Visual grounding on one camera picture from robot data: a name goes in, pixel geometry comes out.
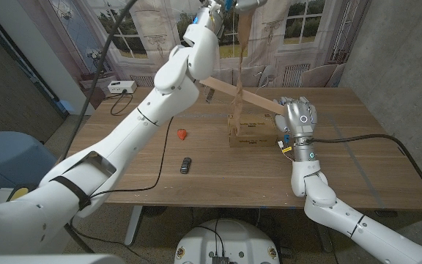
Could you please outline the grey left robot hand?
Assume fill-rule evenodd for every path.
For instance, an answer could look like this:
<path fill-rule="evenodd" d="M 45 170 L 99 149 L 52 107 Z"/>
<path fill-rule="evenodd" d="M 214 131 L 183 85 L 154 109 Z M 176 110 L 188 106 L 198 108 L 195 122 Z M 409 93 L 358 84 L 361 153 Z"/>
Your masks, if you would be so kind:
<path fill-rule="evenodd" d="M 236 0 L 234 8 L 238 12 L 247 12 L 265 5 L 267 0 Z"/>

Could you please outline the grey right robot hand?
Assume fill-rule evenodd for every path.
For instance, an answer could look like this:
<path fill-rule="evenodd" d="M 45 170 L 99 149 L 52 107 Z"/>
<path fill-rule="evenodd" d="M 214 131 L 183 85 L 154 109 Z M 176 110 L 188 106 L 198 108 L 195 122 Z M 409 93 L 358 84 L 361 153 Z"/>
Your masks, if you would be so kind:
<path fill-rule="evenodd" d="M 275 125 L 281 132 L 293 137 L 313 136 L 317 124 L 317 110 L 306 97 L 281 97 L 278 101 L 284 114 L 275 115 Z"/>

